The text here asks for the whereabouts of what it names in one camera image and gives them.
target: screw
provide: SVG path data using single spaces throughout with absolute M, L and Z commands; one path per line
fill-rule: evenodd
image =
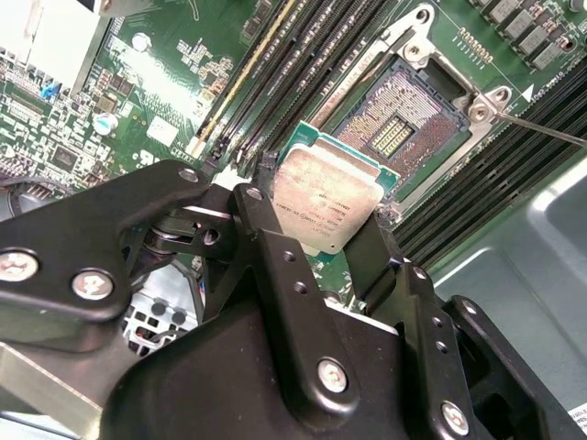
M 198 175 L 195 173 L 194 170 L 190 170 L 189 168 L 184 168 L 183 170 L 180 170 L 180 177 L 188 182 L 198 182 Z
M 342 392 L 347 388 L 347 375 L 344 369 L 332 360 L 322 359 L 318 363 L 318 377 L 329 391 Z
M 445 401 L 442 403 L 442 415 L 444 415 L 444 420 L 447 421 L 450 429 L 456 434 L 467 435 L 469 433 L 469 422 L 457 405 Z
M 465 306 L 465 309 L 467 309 L 467 312 L 469 312 L 470 314 L 477 314 L 477 309 L 473 304 L 471 304 L 471 302 L 464 300 L 462 302 L 462 305 Z
M 411 62 L 417 62 L 422 59 L 420 55 L 420 48 L 416 44 L 410 44 L 404 48 L 404 57 L 406 60 Z
M 420 268 L 414 268 L 414 272 L 418 278 L 421 278 L 422 280 L 426 279 L 426 273 Z
M 39 263 L 32 255 L 24 252 L 0 254 L 0 281 L 24 281 L 39 270 Z
M 247 188 L 247 194 L 253 199 L 263 200 L 263 194 L 257 188 Z
M 472 122 L 483 122 L 489 116 L 489 108 L 485 104 L 477 104 L 471 107 L 469 118 Z
M 96 270 L 85 270 L 75 276 L 72 289 L 76 295 L 90 301 L 103 300 L 114 290 L 110 277 Z

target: capacitor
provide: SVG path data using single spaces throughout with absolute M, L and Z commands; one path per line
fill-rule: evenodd
M 111 113 L 102 113 L 94 118 L 93 126 L 98 135 L 108 136 L 118 127 L 118 119 Z
M 150 37 L 148 35 L 139 32 L 132 37 L 132 47 L 137 52 L 144 52 L 150 46 Z
M 569 8 L 573 12 L 586 12 L 587 0 L 569 0 Z

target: screw hole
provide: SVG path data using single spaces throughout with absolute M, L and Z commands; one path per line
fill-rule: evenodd
M 208 229 L 205 231 L 204 236 L 202 237 L 202 241 L 206 246 L 212 246 L 215 242 L 218 241 L 220 238 L 220 234 L 215 229 Z
M 447 354 L 449 352 L 449 348 L 445 346 L 442 342 L 437 341 L 437 348 L 440 353 Z
M 507 98 L 510 97 L 510 94 L 507 92 L 507 90 L 503 89 L 500 90 L 495 97 L 497 98 L 497 101 L 502 103 L 504 101 L 507 101 Z
M 570 39 L 569 41 L 567 41 L 567 43 L 562 47 L 562 49 L 565 52 L 571 52 L 573 49 L 575 49 L 575 42 Z
M 295 255 L 286 250 L 285 252 L 283 252 L 283 259 L 285 261 L 289 261 L 290 263 L 293 263 L 295 261 Z
M 305 284 L 300 281 L 293 285 L 293 290 L 300 295 L 306 295 L 308 293 L 308 289 L 305 287 Z
M 418 20 L 420 23 L 426 23 L 429 18 L 430 18 L 430 13 L 428 11 L 426 11 L 425 9 L 418 11 L 418 13 L 415 15 L 415 19 Z
M 247 188 L 247 194 L 253 199 L 263 200 L 263 194 L 257 188 Z

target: chip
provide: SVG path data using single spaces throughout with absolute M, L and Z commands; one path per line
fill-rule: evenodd
M 110 87 L 114 90 L 118 90 L 118 88 L 122 85 L 122 81 L 122 76 L 114 75 L 110 80 Z
M 120 84 L 120 87 L 118 87 L 118 92 L 120 94 L 122 94 L 123 96 L 125 96 L 126 98 L 128 98 L 130 96 L 130 93 L 132 92 L 133 87 L 134 87 L 134 85 L 132 84 L 132 82 L 128 82 L 127 80 L 124 80 Z
M 57 147 L 50 162 L 64 171 L 72 172 L 77 160 L 77 154 L 69 151 L 64 147 Z
M 95 104 L 94 110 L 101 113 L 112 113 L 116 107 L 116 101 L 107 96 L 100 96 L 98 102 Z

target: metal plate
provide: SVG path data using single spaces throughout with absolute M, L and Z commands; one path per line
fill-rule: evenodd
M 383 188 L 365 169 L 369 164 L 360 169 L 340 148 L 320 147 L 292 147 L 275 174 L 273 206 L 285 235 L 337 254 L 382 199 Z

